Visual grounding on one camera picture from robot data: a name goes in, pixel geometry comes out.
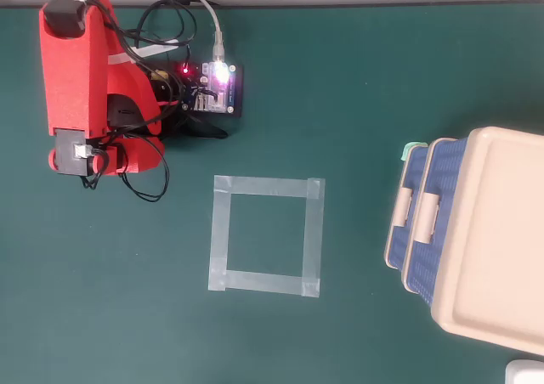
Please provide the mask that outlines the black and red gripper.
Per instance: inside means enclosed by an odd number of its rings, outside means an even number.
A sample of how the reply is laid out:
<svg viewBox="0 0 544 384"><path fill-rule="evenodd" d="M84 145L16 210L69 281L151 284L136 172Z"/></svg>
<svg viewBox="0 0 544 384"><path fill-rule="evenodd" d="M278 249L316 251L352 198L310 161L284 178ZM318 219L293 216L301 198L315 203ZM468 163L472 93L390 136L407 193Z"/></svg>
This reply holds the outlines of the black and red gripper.
<svg viewBox="0 0 544 384"><path fill-rule="evenodd" d="M102 149L102 163L99 166L103 175L140 173L158 167L164 154L164 144L157 137L126 138L125 147L114 143Z"/></svg>

